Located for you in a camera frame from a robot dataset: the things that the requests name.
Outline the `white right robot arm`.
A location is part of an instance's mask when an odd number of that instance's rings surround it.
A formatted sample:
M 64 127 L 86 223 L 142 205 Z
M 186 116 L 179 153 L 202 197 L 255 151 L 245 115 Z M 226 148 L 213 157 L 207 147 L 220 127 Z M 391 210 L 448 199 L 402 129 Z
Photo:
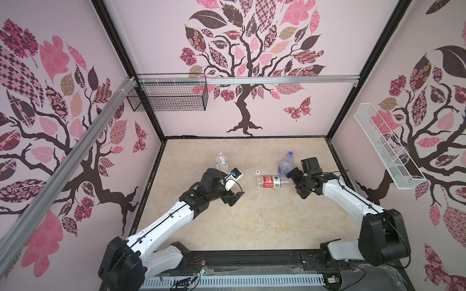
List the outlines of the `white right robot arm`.
M 350 189 L 331 172 L 304 173 L 294 168 L 287 175 L 295 184 L 298 195 L 305 199 L 310 194 L 323 195 L 349 213 L 360 226 L 359 237 L 353 241 L 340 239 L 323 242 L 319 262 L 324 266 L 334 261 L 364 261 L 372 266 L 388 265 L 406 258 L 411 263 L 411 247 L 403 216 L 395 209 L 384 209 Z

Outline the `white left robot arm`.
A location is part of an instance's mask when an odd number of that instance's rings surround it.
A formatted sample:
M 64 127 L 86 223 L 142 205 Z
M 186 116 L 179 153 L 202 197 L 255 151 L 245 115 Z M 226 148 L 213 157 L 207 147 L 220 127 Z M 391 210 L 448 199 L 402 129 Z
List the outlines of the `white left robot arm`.
M 178 268 L 186 254 L 182 246 L 173 243 L 162 251 L 158 248 L 205 211 L 210 202 L 221 199 L 229 206 L 235 205 L 244 192 L 233 193 L 231 189 L 242 176 L 237 168 L 230 173 L 209 168 L 159 219 L 134 235 L 111 240 L 98 269 L 101 287 L 108 291 L 137 291 L 147 279 Z

